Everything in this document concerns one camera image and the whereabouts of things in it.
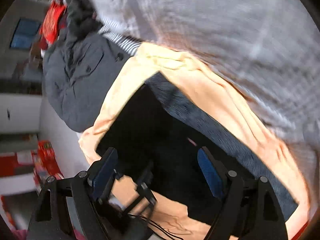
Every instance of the metal screw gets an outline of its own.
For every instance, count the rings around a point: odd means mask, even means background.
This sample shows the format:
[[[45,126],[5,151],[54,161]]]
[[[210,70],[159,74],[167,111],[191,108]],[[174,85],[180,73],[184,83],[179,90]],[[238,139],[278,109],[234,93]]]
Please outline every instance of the metal screw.
[[[87,172],[86,171],[81,171],[81,172],[78,173],[78,176],[80,178],[84,178],[85,176],[87,176]]]
[[[235,171],[228,171],[230,177],[236,177],[237,173]]]
[[[267,182],[268,182],[268,179],[267,179],[265,176],[261,176],[261,177],[260,177],[260,180],[261,180],[263,183],[267,183]]]
[[[56,178],[54,176],[50,176],[47,178],[47,182],[54,182]]]

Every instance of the white wall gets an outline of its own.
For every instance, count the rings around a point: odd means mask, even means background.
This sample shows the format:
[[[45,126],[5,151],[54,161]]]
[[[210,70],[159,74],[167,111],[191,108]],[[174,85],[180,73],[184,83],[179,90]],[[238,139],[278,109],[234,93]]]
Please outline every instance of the white wall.
[[[15,195],[35,190],[33,173],[0,178],[0,195]]]
[[[3,209],[3,206],[2,206],[2,201],[0,199],[0,215],[2,216],[4,222],[7,224],[7,226],[11,229],[11,230],[14,230],[14,226],[9,222],[7,216],[5,215],[5,211]]]
[[[38,132],[41,101],[38,95],[1,93],[0,133]]]
[[[0,156],[2,153],[21,152],[26,150],[37,150],[38,138],[33,134],[29,140],[0,140]]]
[[[35,0],[15,0],[12,3],[0,22],[0,78],[11,78],[17,62],[29,57],[28,50],[10,48],[10,42],[20,18],[42,22],[47,8],[48,4]]]
[[[43,97],[41,105],[39,138],[51,142],[58,166],[65,178],[74,177],[78,172],[89,168],[80,149],[77,133],[60,119],[47,97]]]

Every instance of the wire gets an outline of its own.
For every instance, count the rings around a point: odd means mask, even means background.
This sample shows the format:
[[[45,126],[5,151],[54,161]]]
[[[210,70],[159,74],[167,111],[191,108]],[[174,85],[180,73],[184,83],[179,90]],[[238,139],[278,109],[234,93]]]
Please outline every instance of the wire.
[[[137,215],[132,215],[132,214],[129,214],[130,216],[132,217],[138,217]],[[142,219],[144,219],[145,221],[147,221],[148,219],[144,216],[139,216],[141,217]],[[167,237],[169,237],[170,239],[172,240],[176,240],[174,239],[173,237],[177,238],[177,239],[180,239],[180,240],[184,240],[182,237],[179,237],[179,236],[175,236],[174,234],[166,231],[164,228],[161,227],[161,225],[159,225],[158,223],[152,221],[151,219],[149,220],[149,224],[152,225],[153,227],[155,228],[158,228],[161,232],[163,232]],[[161,238],[162,240],[167,240],[161,236],[159,236],[156,232],[154,232],[156,236],[158,236],[159,238]]]

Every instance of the peach towel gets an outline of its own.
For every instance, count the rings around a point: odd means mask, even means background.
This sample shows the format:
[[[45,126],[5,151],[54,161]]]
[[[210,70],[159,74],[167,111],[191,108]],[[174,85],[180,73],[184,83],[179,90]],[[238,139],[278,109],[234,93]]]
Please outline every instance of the peach towel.
[[[286,222],[289,239],[308,221],[309,200],[305,181],[286,144],[275,137],[251,111],[243,96],[206,64],[187,52],[176,52],[142,43],[135,57],[122,68],[106,95],[94,125],[82,134],[79,144],[91,164],[100,159],[95,149],[127,101],[144,81],[161,72],[200,109],[212,116],[246,144],[288,189],[299,206]],[[123,204],[135,195],[128,177],[117,181],[113,194]],[[153,220],[185,240],[202,240],[209,226],[189,218],[187,207],[156,194]]]

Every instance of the gray blanket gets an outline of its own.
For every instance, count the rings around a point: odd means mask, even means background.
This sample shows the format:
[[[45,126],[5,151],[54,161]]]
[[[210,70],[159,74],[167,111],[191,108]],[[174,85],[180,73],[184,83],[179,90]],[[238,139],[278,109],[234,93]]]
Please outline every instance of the gray blanket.
[[[300,0],[92,0],[109,30],[186,50],[289,146],[319,197],[320,33]]]

